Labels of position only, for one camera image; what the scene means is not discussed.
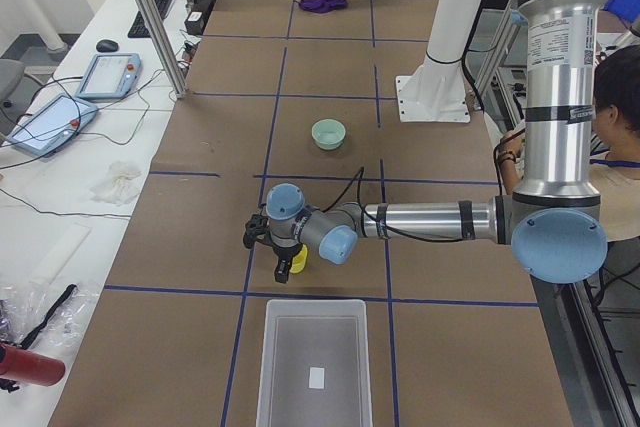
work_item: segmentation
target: blue joint cap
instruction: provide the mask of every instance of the blue joint cap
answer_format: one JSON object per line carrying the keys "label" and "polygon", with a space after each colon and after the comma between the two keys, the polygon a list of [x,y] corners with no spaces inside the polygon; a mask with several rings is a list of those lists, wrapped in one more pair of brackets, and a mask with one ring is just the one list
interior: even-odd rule
{"label": "blue joint cap", "polygon": [[546,209],[516,226],[511,248],[529,274],[553,284],[570,284],[602,267],[607,236],[600,223],[584,212]]}
{"label": "blue joint cap", "polygon": [[357,240],[358,234],[346,225],[339,225],[323,237],[318,253],[323,259],[340,265],[349,258]]}
{"label": "blue joint cap", "polygon": [[267,194],[267,215],[273,220],[295,217],[304,206],[304,195],[293,184],[276,185]]}

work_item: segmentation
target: keyboard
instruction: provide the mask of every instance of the keyboard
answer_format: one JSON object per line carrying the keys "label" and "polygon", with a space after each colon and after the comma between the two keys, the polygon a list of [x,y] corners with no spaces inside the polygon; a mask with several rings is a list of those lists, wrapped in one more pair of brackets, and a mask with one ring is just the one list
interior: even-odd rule
{"label": "keyboard", "polygon": [[[154,0],[156,3],[156,7],[158,7],[158,12],[160,12],[160,17],[165,19],[167,14],[169,13],[169,7],[171,7],[172,0]],[[138,12],[136,14],[136,18],[133,21],[133,25],[129,29],[127,33],[127,37],[130,39],[140,39],[144,37],[151,37],[149,31],[144,25],[144,19],[142,18],[142,14]]]}

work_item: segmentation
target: white table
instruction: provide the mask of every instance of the white table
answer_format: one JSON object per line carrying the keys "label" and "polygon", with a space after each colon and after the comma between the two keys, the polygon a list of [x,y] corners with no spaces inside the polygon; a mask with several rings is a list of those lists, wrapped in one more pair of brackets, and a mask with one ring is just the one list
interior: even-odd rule
{"label": "white table", "polygon": [[[184,5],[185,0],[174,0],[164,21],[176,53],[180,51],[185,38],[197,42],[197,39],[180,32],[184,30],[183,22],[186,18]],[[55,72],[55,78],[82,75],[96,53],[96,42],[108,38],[119,43],[120,52],[135,52],[140,55],[142,72],[137,87],[144,85],[157,69],[162,69],[162,65],[151,39],[126,37],[136,11],[134,0],[106,0]],[[78,83],[70,82],[65,85],[69,92],[74,93]],[[61,89],[57,86],[46,89],[36,98],[29,111],[38,110],[59,92]],[[109,166],[115,161],[134,163],[142,172],[134,182],[139,189],[142,188],[149,172],[151,158],[169,121],[175,96],[164,72],[144,88],[141,94],[151,107],[129,144],[119,146],[102,137],[81,135],[47,160],[37,160],[20,167],[0,170],[4,175],[0,187],[41,210],[131,215],[137,199],[120,206],[99,202],[93,200],[90,188],[106,177]],[[146,108],[145,102],[133,95],[99,112],[85,132],[103,133],[114,140],[126,141]],[[12,147],[0,149],[1,167],[30,158]],[[77,284],[80,292],[90,294],[86,308],[77,317],[80,323],[78,331],[84,332],[128,220],[43,215],[2,193],[0,218],[3,225],[3,232],[0,234],[3,260],[0,264],[0,288],[27,285],[27,280],[36,266],[51,249],[60,245],[65,233],[73,224],[90,229],[88,236],[51,283],[44,307],[46,311],[68,284]],[[71,347],[65,347],[53,345],[43,337],[36,341],[32,350],[63,360],[68,376],[79,347],[79,341]],[[53,387],[22,384],[20,390],[11,394],[0,391],[3,424],[21,427],[47,425],[67,376]]]}

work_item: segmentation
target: woman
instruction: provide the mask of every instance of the woman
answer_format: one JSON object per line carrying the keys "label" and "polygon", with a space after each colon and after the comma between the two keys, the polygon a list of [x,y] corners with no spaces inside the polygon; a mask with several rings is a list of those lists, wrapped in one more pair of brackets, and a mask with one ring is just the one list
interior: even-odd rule
{"label": "woman", "polygon": [[[589,180],[600,192],[600,223],[609,241],[640,235],[640,45],[620,49],[595,70],[593,129],[609,150],[591,159]],[[513,135],[507,132],[505,139]],[[520,182],[522,138],[500,147],[505,190]]]}

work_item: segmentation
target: white plastic bin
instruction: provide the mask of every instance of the white plastic bin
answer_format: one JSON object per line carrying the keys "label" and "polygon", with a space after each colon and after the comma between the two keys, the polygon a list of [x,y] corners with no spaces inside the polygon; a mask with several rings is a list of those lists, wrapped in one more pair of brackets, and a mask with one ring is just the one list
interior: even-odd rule
{"label": "white plastic bin", "polygon": [[256,427],[372,427],[361,300],[267,303]]}

